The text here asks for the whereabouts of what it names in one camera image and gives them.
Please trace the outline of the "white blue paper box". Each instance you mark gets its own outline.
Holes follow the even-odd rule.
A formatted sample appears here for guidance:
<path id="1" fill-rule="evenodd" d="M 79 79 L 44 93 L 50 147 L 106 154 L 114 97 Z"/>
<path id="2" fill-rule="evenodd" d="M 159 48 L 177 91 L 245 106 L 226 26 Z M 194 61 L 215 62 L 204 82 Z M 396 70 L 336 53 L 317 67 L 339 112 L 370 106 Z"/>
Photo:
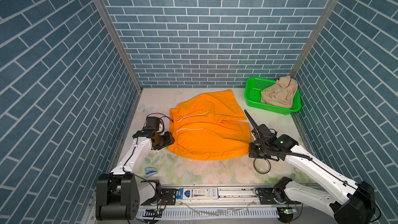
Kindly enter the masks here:
<path id="1" fill-rule="evenodd" d="M 177 191 L 178 200 L 212 200 L 218 198 L 218 188 L 180 188 Z"/>

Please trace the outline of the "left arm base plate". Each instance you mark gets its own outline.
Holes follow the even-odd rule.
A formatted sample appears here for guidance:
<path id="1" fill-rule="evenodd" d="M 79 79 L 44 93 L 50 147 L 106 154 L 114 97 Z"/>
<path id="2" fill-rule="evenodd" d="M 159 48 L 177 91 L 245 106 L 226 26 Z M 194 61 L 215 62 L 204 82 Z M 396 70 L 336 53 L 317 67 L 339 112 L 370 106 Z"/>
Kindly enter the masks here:
<path id="1" fill-rule="evenodd" d="M 161 190 L 160 198 L 154 197 L 143 203 L 144 206 L 174 206 L 177 200 L 177 189 L 165 188 Z"/>

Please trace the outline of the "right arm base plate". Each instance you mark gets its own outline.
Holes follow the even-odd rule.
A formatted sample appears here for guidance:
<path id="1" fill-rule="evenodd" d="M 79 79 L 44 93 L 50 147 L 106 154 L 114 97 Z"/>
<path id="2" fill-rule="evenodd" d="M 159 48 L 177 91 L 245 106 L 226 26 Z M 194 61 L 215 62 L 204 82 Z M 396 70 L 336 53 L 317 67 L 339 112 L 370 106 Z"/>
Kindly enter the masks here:
<path id="1" fill-rule="evenodd" d="M 300 202 L 291 201 L 285 192 L 275 188 L 255 188 L 254 193 L 259 198 L 261 205 L 266 204 L 295 204 Z"/>

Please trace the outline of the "aluminium front rail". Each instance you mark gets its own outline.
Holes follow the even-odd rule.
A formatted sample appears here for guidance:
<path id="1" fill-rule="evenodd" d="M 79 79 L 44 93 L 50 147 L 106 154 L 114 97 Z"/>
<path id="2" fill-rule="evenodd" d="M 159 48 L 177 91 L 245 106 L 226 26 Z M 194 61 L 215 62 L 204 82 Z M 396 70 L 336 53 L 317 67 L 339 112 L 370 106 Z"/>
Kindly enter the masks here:
<path id="1" fill-rule="evenodd" d="M 300 202 L 305 205 L 321 209 L 322 207 L 327 207 L 330 203 L 334 203 L 335 200 L 332 196 L 318 188 L 308 187 L 306 185 L 298 184 L 294 181 L 287 183 L 283 186 L 273 186 L 273 185 L 232 185 L 232 186 L 203 186 L 203 187 L 211 187 L 218 188 L 218 199 L 212 200 L 176 200 L 175 207 L 186 205 L 188 207 L 257 207 L 257 206 L 287 206 L 293 204 L 266 204 L 261 205 L 259 198 L 254 193 L 255 188 L 275 188 L 280 189 L 285 192 L 287 197 L 291 201 Z M 163 185 L 162 189 L 165 188 L 173 188 L 177 189 L 177 187 L 173 187 L 171 185 Z"/>

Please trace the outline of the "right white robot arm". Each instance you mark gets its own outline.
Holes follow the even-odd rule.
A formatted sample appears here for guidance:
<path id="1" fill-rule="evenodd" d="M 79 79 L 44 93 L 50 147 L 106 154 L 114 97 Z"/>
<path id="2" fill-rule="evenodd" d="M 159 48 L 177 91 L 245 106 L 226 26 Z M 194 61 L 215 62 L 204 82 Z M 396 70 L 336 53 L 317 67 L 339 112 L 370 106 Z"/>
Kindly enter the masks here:
<path id="1" fill-rule="evenodd" d="M 286 162 L 322 187 L 322 190 L 317 190 L 283 177 L 274 185 L 275 202 L 306 204 L 330 215 L 339 224 L 370 224 L 379 220 L 375 214 L 381 215 L 382 212 L 369 183 L 358 183 L 335 171 L 288 135 L 277 136 L 277 132 L 265 124 L 253 122 L 252 126 L 255 140 L 249 145 L 251 158 Z"/>

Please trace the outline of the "orange shorts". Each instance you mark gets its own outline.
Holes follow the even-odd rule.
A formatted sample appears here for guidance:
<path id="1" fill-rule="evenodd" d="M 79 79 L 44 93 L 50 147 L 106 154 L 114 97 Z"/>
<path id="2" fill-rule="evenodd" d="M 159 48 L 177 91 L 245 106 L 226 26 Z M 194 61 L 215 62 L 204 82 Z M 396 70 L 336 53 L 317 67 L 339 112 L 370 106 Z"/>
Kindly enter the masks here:
<path id="1" fill-rule="evenodd" d="M 232 90 L 203 93 L 170 110 L 174 154 L 195 160 L 227 160 L 249 152 L 250 125 Z"/>

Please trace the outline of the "green plastic basket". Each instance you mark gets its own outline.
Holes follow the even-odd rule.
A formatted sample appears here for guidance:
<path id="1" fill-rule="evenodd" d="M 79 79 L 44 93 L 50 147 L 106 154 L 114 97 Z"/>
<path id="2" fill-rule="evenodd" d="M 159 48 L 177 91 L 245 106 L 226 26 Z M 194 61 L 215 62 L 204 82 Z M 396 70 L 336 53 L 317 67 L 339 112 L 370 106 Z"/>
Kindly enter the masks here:
<path id="1" fill-rule="evenodd" d="M 263 79 L 257 77 L 252 77 L 247 79 L 245 94 L 244 94 L 247 105 L 261 110 L 266 110 L 284 115 L 289 115 L 291 113 L 298 112 L 302 108 L 299 89 L 295 91 L 294 97 L 292 96 L 290 97 L 292 99 L 291 107 L 281 107 L 279 105 L 267 104 L 263 100 L 262 91 L 270 87 L 273 87 L 278 82 L 279 80 L 274 81 L 270 79 Z"/>

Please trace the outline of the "beige shorts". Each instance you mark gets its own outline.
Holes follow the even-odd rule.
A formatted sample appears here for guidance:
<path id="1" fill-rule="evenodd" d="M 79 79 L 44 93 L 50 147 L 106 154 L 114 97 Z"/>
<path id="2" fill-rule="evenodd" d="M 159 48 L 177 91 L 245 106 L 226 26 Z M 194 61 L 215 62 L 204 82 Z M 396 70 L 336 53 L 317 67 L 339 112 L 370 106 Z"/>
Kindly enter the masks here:
<path id="1" fill-rule="evenodd" d="M 290 76 L 280 77 L 276 83 L 261 91 L 261 103 L 291 109 L 298 83 Z"/>

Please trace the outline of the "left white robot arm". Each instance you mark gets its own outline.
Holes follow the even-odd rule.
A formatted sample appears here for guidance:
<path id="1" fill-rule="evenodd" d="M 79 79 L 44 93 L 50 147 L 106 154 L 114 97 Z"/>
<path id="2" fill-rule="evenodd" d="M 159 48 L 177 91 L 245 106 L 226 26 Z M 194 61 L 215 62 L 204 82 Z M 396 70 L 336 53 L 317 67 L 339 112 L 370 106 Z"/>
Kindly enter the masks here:
<path id="1" fill-rule="evenodd" d="M 127 154 L 110 173 L 99 176 L 96 183 L 95 217 L 98 221 L 126 220 L 137 218 L 144 203 L 155 203 L 139 220 L 155 224 L 162 217 L 166 196 L 158 179 L 146 179 L 138 175 L 147 154 L 161 150 L 174 143 L 171 132 L 166 131 L 159 117 L 148 116 L 141 130 L 133 136 L 133 144 Z"/>

